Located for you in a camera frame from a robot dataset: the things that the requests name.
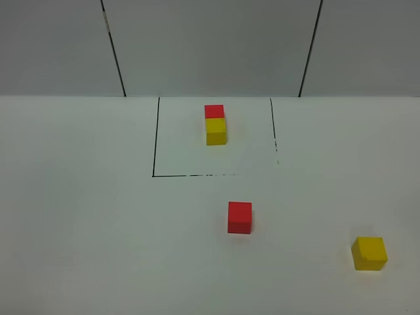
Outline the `yellow template block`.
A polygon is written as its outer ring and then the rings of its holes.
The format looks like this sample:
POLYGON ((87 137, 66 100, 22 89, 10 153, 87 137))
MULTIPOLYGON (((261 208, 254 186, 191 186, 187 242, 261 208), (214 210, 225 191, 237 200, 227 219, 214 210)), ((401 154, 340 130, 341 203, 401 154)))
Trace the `yellow template block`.
POLYGON ((225 118, 206 118, 206 145, 225 145, 227 143, 225 118))

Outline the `red template block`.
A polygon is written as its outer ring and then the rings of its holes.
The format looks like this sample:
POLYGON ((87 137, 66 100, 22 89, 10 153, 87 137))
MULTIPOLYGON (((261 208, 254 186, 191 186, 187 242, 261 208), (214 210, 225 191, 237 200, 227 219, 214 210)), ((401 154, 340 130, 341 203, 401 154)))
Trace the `red template block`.
POLYGON ((205 119, 219 119, 225 118, 223 104, 205 105, 205 119))

